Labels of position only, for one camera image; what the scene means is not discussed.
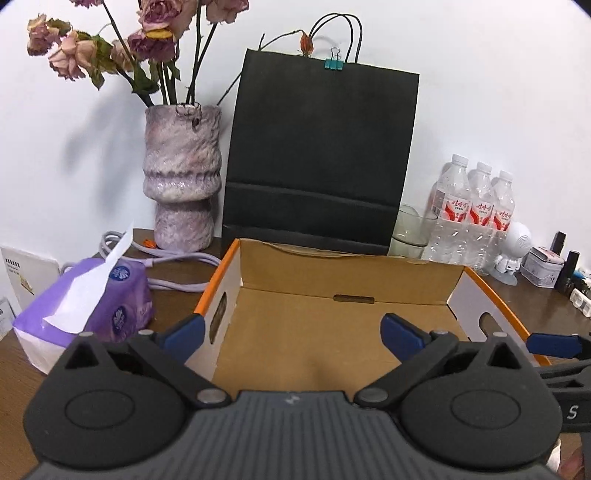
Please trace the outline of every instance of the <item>purple tissue box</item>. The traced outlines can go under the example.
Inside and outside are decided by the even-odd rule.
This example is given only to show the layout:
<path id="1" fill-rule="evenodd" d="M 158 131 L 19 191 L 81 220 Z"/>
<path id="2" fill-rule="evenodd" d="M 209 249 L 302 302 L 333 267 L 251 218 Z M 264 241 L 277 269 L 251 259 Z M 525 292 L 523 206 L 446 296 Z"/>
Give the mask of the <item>purple tissue box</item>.
<path id="1" fill-rule="evenodd" d="M 103 262 L 102 258 L 82 260 L 39 295 L 14 321 L 14 330 L 23 350 L 39 370 L 48 373 L 76 337 L 76 334 L 64 332 L 43 318 L 56 312 L 74 278 Z M 84 330 L 94 332 L 103 342 L 121 342 L 143 329 L 152 318 L 152 313 L 152 297 L 145 265 L 119 260 Z"/>

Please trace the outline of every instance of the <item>small robot figurine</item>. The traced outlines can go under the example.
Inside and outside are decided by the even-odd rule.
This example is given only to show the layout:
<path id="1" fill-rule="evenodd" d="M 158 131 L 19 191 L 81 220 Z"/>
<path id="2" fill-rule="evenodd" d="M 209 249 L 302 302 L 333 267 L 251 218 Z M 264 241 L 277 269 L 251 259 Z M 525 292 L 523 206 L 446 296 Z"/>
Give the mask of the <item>small robot figurine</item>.
<path id="1" fill-rule="evenodd" d="M 521 266 L 521 258 L 532 246 L 530 230 L 523 223 L 511 223 L 505 240 L 499 246 L 501 253 L 495 258 L 495 265 L 489 273 L 507 285 L 517 285 L 515 272 Z"/>

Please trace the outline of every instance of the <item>box handle hole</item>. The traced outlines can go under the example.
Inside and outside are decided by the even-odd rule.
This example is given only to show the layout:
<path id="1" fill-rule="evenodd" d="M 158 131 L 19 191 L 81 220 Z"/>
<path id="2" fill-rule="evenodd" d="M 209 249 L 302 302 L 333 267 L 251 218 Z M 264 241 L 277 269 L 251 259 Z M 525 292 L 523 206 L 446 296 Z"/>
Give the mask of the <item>box handle hole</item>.
<path id="1" fill-rule="evenodd" d="M 486 338 L 491 337 L 493 333 L 503 331 L 503 329 L 499 326 L 494 317 L 488 312 L 484 312 L 480 316 L 480 319 L 478 320 L 478 325 L 480 326 L 482 332 L 486 335 Z"/>
<path id="2" fill-rule="evenodd" d="M 348 301 L 351 303 L 369 303 L 373 305 L 375 303 L 375 298 L 373 297 L 360 297 L 358 295 L 335 295 L 333 297 L 334 301 Z"/>
<path id="3" fill-rule="evenodd" d="M 226 313 L 228 306 L 228 296 L 226 292 L 223 293 L 220 303 L 217 304 L 216 313 L 213 314 L 212 324 L 209 326 L 209 343 L 213 345 L 216 340 L 217 331 L 222 324 L 223 315 Z"/>

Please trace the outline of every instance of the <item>box flap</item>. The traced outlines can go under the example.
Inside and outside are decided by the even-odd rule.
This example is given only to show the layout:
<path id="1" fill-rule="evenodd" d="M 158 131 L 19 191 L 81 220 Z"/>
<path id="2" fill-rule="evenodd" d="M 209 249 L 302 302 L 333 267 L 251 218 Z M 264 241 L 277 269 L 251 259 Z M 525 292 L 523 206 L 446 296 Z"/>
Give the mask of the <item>box flap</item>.
<path id="1" fill-rule="evenodd" d="M 245 288 L 332 299 L 445 305 L 463 267 L 241 240 Z"/>

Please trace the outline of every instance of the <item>glass cup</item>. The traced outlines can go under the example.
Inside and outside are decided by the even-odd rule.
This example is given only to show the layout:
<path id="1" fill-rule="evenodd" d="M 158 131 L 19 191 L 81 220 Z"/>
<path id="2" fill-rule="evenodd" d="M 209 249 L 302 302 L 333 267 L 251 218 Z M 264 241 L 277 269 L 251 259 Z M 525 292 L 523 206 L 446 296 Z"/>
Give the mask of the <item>glass cup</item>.
<path id="1" fill-rule="evenodd" d="M 421 258 L 437 222 L 432 212 L 424 216 L 410 205 L 402 204 L 398 210 L 388 255 L 391 257 Z"/>

